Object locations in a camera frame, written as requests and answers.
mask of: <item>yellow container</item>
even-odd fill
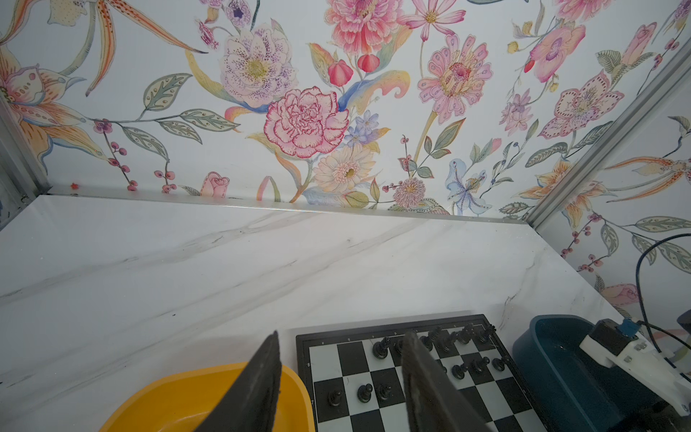
[[[170,375],[127,399],[100,432],[190,432],[206,418],[247,362]],[[305,384],[287,366],[281,373],[274,432],[314,432]]]

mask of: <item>blue bin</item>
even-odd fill
[[[578,346],[594,325],[573,315],[540,315],[513,345],[513,359],[548,420],[560,432],[606,432],[661,398]]]

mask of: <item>white marble surface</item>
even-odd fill
[[[0,232],[0,267],[3,431],[98,430],[273,329],[296,369],[296,334],[372,320],[484,313],[510,349],[537,314],[621,319],[505,223],[42,196]]]

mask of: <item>black chessboard frame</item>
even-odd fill
[[[317,424],[316,415],[316,405],[314,398],[314,384],[312,382],[312,370],[310,369],[310,347],[320,346],[320,345],[332,345],[332,344],[343,344],[351,341],[361,341],[364,339],[378,339],[385,336],[389,336],[391,339],[395,340],[397,337],[403,337],[408,331],[415,333],[429,332],[436,327],[442,327],[443,329],[448,328],[459,328],[472,325],[476,330],[483,330],[490,326],[489,321],[483,314],[477,315],[465,315],[460,317],[451,318],[441,318],[441,319],[429,319],[425,321],[411,321],[395,324],[386,324],[381,326],[371,326],[362,328],[351,328],[345,330],[332,330],[327,332],[310,333],[307,335],[298,335],[295,338],[297,357],[298,357],[298,375],[303,380],[305,387],[307,388],[307,393],[310,395],[310,400],[312,401],[312,414],[314,416],[314,424]],[[482,342],[478,340],[478,336],[473,336],[473,342],[482,352]],[[528,386],[525,384],[518,367],[511,358],[509,351],[504,347],[496,333],[491,335],[491,340],[489,342],[492,345],[492,349],[496,349],[499,354],[507,359],[506,366],[513,374],[520,390],[523,392],[524,396],[528,399],[530,405],[537,413],[538,417],[542,421],[545,429],[548,432],[554,432],[554,427],[549,423],[547,417],[542,413],[540,405],[537,403],[535,397],[529,390]]]

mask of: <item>floral wall panel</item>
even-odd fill
[[[0,87],[54,185],[521,218],[689,7],[12,0]]]
[[[691,75],[608,157],[584,192],[538,230],[615,308],[637,319],[635,269],[641,253],[663,238],[691,233],[690,97]],[[674,239],[649,253],[641,266],[648,319],[684,340],[691,337],[676,318],[691,308],[690,250],[691,238]],[[676,351],[684,371],[691,370],[688,350],[662,333],[656,338]]]

